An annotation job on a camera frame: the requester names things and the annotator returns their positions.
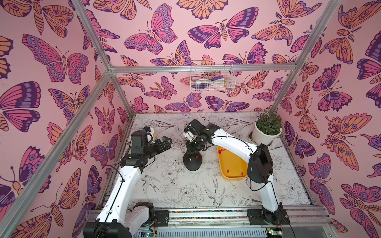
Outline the potted green plant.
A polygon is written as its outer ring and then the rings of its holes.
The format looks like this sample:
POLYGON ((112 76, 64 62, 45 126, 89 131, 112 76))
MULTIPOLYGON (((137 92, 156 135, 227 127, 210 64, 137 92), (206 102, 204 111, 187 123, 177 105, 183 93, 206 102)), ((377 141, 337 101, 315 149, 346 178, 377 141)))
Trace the potted green plant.
POLYGON ((269 146, 282 132, 281 117, 269 111, 263 111, 255 121, 254 126, 251 140, 257 145, 269 146))

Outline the black round screw base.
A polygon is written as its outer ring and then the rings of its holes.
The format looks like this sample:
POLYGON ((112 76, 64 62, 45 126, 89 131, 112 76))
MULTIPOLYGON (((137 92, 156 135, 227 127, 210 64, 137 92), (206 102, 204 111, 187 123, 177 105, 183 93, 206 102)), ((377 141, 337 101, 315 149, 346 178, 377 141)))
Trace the black round screw base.
POLYGON ((187 170, 197 171, 202 165, 202 155, 199 152, 193 154, 186 152, 183 156, 183 164, 187 170))

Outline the cream fabric glove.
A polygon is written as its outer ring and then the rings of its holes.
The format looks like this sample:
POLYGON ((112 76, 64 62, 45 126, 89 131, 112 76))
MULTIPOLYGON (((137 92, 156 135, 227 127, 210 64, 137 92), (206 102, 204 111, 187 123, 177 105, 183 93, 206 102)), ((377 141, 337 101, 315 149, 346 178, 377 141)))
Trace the cream fabric glove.
POLYGON ((158 137, 158 134, 159 134, 158 131, 155 128, 153 128, 153 127, 150 127, 150 132, 149 133, 151 134, 153 140, 156 140, 157 137, 158 137))

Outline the aluminium cage frame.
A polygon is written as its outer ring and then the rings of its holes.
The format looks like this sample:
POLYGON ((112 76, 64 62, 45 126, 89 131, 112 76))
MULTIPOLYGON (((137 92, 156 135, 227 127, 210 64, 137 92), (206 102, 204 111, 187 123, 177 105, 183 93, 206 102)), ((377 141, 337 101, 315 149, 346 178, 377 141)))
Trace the aluminium cage frame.
POLYGON ((105 73, 102 75, 100 81, 95 85, 94 89, 91 91, 89 97, 84 102, 84 105, 79 109, 79 112, 75 114, 73 122, 64 130, 62 136, 59 138, 56 145, 54 145, 51 150, 47 153, 46 159, 41 165, 41 168, 35 173, 34 177, 31 179, 31 182, 26 186, 26 189, 22 194, 16 199, 12 207, 10 208, 8 214, 5 215, 4 219, 1 222, 1 237, 9 238, 11 237, 13 231, 16 229, 18 224, 21 221, 21 218, 26 213, 27 209, 31 206, 35 197, 37 196, 41 186, 44 181, 52 172, 54 166, 58 162, 59 156, 63 153, 66 148, 69 140, 72 139, 75 132, 79 129, 83 121, 86 119, 88 112, 91 107, 95 104, 101 89, 105 87, 105 84, 108 81, 111 81, 117 89, 117 92, 121 98, 122 103, 126 108, 129 107, 129 103, 126 100, 126 97, 119 85, 119 82, 116 78, 117 73, 127 73, 127 72, 191 72, 191 71, 226 71, 230 69, 242 70, 242 71, 254 71, 262 69, 286 69, 290 71, 289 78, 286 81, 290 83, 291 80, 295 79, 293 76, 294 73, 297 73, 302 63, 306 60, 307 54, 312 50, 317 39, 320 37, 322 31, 327 26, 329 20, 334 14, 335 9, 340 4, 340 1, 327 1, 327 5, 320 15, 319 19, 316 22, 314 30, 311 37, 309 38, 304 49, 301 51, 301 54, 298 57, 298 60, 295 64, 244 64, 244 65, 211 65, 211 66, 136 66, 136 67, 114 67, 111 65, 108 60, 104 49, 101 46, 101 43, 98 39, 98 36, 95 33, 95 29, 88 17, 85 6, 82 1, 73 1, 73 4, 76 9, 77 15, 80 17, 82 23, 85 26, 85 29, 89 33, 90 39, 93 42, 94 48, 97 50, 97 53, 101 59, 101 62, 106 69, 105 73))

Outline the yellow plastic tray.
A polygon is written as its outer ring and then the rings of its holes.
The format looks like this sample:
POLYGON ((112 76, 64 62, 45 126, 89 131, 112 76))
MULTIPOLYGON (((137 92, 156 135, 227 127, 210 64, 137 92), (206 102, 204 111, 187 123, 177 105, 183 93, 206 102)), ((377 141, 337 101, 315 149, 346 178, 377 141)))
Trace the yellow plastic tray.
POLYGON ((247 177, 248 164, 236 154, 218 146, 220 171, 225 180, 241 180, 247 177))

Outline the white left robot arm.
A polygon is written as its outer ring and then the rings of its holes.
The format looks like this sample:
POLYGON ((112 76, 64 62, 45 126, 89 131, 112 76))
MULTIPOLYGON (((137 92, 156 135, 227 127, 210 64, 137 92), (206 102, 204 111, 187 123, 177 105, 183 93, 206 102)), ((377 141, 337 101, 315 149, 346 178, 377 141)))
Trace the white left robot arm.
POLYGON ((156 138, 154 128, 144 127, 131 134, 131 142, 120 159, 118 177, 110 197, 93 222, 82 230, 85 238, 132 238, 140 227, 156 222, 154 205, 137 203, 128 211, 133 191, 151 158, 172 147, 169 137, 156 138))

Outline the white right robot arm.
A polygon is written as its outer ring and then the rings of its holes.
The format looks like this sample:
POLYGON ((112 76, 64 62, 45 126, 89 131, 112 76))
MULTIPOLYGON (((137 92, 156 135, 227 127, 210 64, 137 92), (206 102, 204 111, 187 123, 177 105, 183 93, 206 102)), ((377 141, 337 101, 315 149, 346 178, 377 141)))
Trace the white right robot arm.
POLYGON ((209 146, 220 146, 248 164, 249 180, 261 185, 258 191, 263 210, 271 213, 279 210, 280 204, 272 184, 273 161, 266 145, 245 142, 215 124, 204 126, 196 119, 186 124, 184 136, 188 141, 183 163, 189 171, 197 171, 201 167, 201 151, 207 150, 209 146))

